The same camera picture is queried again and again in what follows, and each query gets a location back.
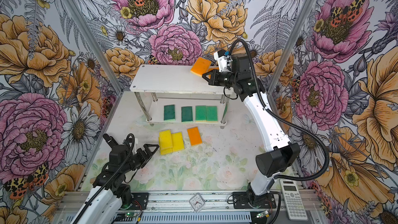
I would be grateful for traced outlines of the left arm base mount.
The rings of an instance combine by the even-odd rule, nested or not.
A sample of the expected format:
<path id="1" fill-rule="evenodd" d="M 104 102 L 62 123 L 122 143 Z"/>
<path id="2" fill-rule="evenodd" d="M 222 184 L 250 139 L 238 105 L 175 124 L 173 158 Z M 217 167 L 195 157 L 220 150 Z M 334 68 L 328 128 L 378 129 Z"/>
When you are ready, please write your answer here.
<path id="1" fill-rule="evenodd" d="M 117 190 L 117 197 L 122 200 L 121 210 L 145 210 L 149 193 L 132 192 L 130 185 L 122 184 Z"/>

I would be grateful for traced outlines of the dark green scouring sponge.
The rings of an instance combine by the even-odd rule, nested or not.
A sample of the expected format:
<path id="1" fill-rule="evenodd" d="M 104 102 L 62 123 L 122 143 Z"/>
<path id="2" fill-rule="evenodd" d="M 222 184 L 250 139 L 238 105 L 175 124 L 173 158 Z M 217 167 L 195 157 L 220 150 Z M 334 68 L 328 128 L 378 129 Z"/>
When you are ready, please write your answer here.
<path id="1" fill-rule="evenodd" d="M 193 122 L 193 110 L 191 106 L 181 108 L 181 122 Z"/>

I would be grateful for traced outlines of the yellow sponge bottom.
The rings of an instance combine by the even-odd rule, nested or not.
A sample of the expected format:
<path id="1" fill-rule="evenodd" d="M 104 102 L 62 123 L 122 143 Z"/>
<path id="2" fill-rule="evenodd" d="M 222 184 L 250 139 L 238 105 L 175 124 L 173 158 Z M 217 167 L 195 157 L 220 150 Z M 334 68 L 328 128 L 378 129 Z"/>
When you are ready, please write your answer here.
<path id="1" fill-rule="evenodd" d="M 165 149 L 162 149 L 162 150 L 160 150 L 160 154 L 163 156 L 163 155 L 167 155 L 167 154 L 170 154 L 170 153 L 172 153 L 173 152 L 173 148 L 165 148 Z"/>

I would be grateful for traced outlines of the orange sponge back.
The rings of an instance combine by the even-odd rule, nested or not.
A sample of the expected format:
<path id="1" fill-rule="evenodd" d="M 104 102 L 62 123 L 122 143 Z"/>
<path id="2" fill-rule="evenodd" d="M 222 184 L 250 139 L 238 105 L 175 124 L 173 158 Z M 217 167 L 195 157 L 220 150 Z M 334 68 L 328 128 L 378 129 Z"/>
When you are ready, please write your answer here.
<path id="1" fill-rule="evenodd" d="M 187 130 L 191 146 L 197 146 L 203 143 L 198 127 Z"/>

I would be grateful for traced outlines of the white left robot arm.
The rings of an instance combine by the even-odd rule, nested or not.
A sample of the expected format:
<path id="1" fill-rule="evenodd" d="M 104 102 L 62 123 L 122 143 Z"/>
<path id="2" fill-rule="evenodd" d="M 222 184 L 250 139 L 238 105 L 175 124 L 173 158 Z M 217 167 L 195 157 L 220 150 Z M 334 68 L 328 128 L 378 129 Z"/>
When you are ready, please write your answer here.
<path id="1" fill-rule="evenodd" d="M 73 224 L 107 224 L 118 210 L 130 207 L 133 198 L 130 186 L 124 182 L 126 173 L 144 168 L 160 148 L 156 144 L 144 144 L 143 149 L 134 153 L 131 144 L 111 142 L 108 145 L 111 147 L 109 162 L 96 177 L 87 199 L 72 219 Z"/>

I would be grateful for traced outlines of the yellow sponge top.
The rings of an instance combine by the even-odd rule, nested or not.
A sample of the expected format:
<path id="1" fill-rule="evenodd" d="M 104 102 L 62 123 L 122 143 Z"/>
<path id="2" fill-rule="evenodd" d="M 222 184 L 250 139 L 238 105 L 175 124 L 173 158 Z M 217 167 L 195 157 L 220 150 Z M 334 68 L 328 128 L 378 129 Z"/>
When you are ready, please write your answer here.
<path id="1" fill-rule="evenodd" d="M 173 139 L 172 139 L 171 130 L 165 130 L 159 133 L 159 145 L 161 150 L 173 148 Z"/>

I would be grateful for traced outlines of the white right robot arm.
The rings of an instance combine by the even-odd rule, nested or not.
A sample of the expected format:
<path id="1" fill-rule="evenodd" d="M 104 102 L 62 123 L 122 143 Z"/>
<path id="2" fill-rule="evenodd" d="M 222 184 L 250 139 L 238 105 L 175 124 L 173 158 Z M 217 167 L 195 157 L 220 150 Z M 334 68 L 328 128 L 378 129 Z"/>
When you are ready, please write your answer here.
<path id="1" fill-rule="evenodd" d="M 272 112 L 265 89 L 256 77 L 250 55 L 231 56 L 221 50 L 214 53 L 214 59 L 219 68 L 203 74 L 202 77 L 210 86 L 233 89 L 254 118 L 263 141 L 264 152 L 256 156 L 259 172 L 247 189 L 248 201 L 255 206 L 270 197 L 270 189 L 277 176 L 293 164 L 300 148 L 291 143 L 280 126 L 280 120 Z"/>

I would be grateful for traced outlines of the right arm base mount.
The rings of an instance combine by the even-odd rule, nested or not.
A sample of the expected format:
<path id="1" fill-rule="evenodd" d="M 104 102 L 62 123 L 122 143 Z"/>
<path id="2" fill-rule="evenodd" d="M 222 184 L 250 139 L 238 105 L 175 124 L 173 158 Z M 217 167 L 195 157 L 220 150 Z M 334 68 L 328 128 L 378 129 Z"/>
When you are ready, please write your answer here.
<path id="1" fill-rule="evenodd" d="M 234 209 L 274 209 L 277 207 L 274 194 L 256 196 L 251 190 L 235 191 L 227 199 Z"/>

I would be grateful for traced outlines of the orange sponge front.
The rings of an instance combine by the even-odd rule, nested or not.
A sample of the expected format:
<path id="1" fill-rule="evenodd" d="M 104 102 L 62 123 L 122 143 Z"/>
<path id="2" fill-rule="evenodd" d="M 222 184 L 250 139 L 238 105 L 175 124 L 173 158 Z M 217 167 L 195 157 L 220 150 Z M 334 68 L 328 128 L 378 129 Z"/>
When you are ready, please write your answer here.
<path id="1" fill-rule="evenodd" d="M 208 71 L 210 72 L 210 71 L 212 71 L 212 70 L 219 71 L 219 67 L 218 67 L 218 66 L 210 66 L 209 69 L 208 69 Z"/>

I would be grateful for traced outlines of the light green sponge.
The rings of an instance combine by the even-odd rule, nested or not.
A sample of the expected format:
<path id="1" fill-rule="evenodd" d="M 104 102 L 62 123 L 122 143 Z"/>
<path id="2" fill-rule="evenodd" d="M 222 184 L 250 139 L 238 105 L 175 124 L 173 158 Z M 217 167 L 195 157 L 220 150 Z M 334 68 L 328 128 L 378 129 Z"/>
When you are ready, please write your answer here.
<path id="1" fill-rule="evenodd" d="M 206 121 L 217 122 L 218 121 L 218 108 L 217 106 L 206 107 Z"/>
<path id="2" fill-rule="evenodd" d="M 195 107 L 195 121 L 204 122 L 207 120 L 207 107 L 205 105 L 199 105 Z"/>

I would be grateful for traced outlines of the orange sponge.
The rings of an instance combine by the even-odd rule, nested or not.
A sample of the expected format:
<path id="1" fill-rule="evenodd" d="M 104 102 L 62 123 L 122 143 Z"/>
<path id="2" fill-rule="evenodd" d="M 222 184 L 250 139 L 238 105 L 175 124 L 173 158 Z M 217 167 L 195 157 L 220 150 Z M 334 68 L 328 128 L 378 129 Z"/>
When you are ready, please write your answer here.
<path id="1" fill-rule="evenodd" d="M 218 67 L 218 66 L 210 66 L 209 69 L 208 69 L 208 71 L 210 72 L 210 71 L 212 71 L 212 70 L 219 71 L 219 67 Z"/>
<path id="2" fill-rule="evenodd" d="M 190 72 L 197 76 L 207 73 L 211 66 L 211 61 L 199 57 L 191 68 Z"/>
<path id="3" fill-rule="evenodd" d="M 187 130 L 191 146 L 197 146 L 203 143 L 198 127 Z"/>

